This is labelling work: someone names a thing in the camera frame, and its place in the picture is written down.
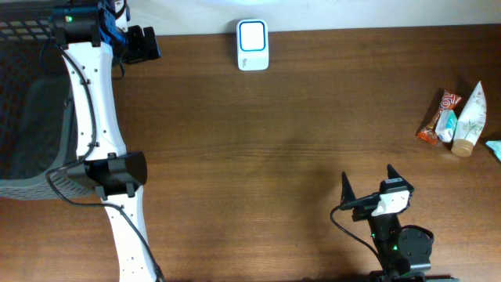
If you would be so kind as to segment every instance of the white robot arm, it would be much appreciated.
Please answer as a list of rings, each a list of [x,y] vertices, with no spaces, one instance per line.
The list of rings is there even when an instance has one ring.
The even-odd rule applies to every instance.
[[[129,30],[128,18],[126,3],[107,0],[56,7],[52,14],[51,30],[64,52],[73,90],[77,156],[85,158],[68,168],[67,175],[96,190],[107,204],[120,282],[162,281],[161,270],[148,247],[142,213],[146,161],[142,153],[127,154],[111,83],[114,63],[154,60],[160,52],[153,28],[148,27],[144,34],[139,27]]]

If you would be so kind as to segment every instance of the plastic crate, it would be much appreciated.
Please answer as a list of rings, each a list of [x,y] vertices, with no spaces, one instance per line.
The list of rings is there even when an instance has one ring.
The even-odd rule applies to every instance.
[[[0,5],[0,197],[51,199],[45,172],[76,158],[76,117],[61,56],[45,53],[56,74],[40,65],[53,2],[28,4]],[[52,180],[67,197],[92,192],[62,175]]]

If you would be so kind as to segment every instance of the wall outlet device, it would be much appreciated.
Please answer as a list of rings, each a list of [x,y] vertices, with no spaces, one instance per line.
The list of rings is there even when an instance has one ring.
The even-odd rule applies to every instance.
[[[264,20],[241,20],[236,25],[238,68],[265,70],[269,65],[268,26]]]

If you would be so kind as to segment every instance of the orange wrapper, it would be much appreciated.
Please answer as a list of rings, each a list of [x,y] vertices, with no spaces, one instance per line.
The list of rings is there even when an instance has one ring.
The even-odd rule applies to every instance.
[[[416,137],[421,138],[422,140],[428,142],[431,145],[437,145],[438,136],[434,132],[433,128],[437,124],[438,118],[440,114],[442,114],[443,110],[452,110],[454,109],[458,103],[461,101],[461,97],[456,94],[452,94],[451,92],[445,90],[444,96],[442,97],[442,101],[440,102],[440,107],[438,108],[437,113],[431,121],[423,128],[419,133],[417,133]]]

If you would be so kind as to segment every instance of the wood grain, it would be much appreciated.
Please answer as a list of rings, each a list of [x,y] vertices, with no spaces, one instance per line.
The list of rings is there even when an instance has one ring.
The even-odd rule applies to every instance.
[[[501,167],[415,133],[440,89],[482,80],[483,138],[501,139],[501,26],[272,33],[270,67],[241,72],[234,35],[159,38],[161,60],[114,82],[121,132],[149,165],[150,245],[172,280],[339,278],[378,269],[329,221],[391,163],[415,187],[402,224],[436,236],[430,274],[501,277]],[[84,201],[95,201],[95,198]],[[341,224],[369,239],[350,213]],[[104,210],[0,200],[0,280],[117,281]]]

